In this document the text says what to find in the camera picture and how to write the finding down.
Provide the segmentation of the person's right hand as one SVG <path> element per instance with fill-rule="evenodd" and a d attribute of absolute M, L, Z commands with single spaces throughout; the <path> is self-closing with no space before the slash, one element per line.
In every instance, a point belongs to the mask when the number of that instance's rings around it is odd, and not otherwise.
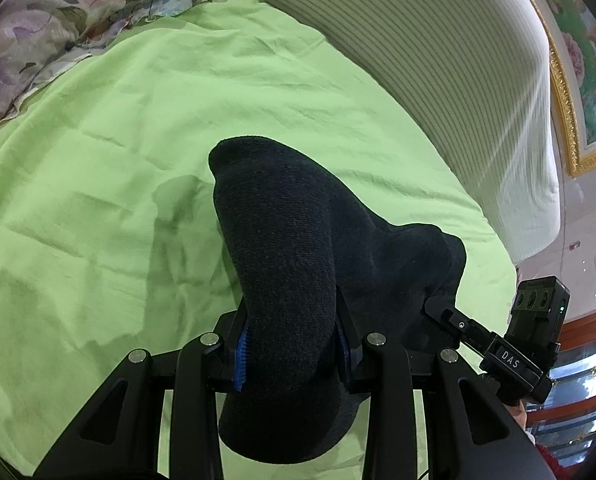
<path fill-rule="evenodd" d="M 515 405 L 506 405 L 507 412 L 516 420 L 520 429 L 526 434 L 526 437 L 532 444 L 536 444 L 536 438 L 533 437 L 531 432 L 527 429 L 528 414 L 526 411 L 525 402 L 519 400 Z"/>

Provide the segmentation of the red sleeved right forearm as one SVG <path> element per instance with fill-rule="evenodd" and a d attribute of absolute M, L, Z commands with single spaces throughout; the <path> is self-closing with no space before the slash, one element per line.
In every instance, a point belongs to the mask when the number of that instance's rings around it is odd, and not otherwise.
<path fill-rule="evenodd" d="M 550 469 L 552 470 L 552 473 L 554 474 L 556 480 L 572 479 L 572 473 L 567 468 L 563 467 L 560 463 L 558 463 L 558 460 L 556 460 L 556 458 L 550 453 L 550 451 L 548 451 L 548 449 L 545 448 L 545 446 L 540 445 L 537 442 L 533 434 L 530 434 L 530 432 L 527 431 L 526 435 L 528 439 L 531 441 L 531 443 L 536 447 L 538 452 L 541 454 L 545 463 L 548 464 L 548 467 L 550 467 Z"/>

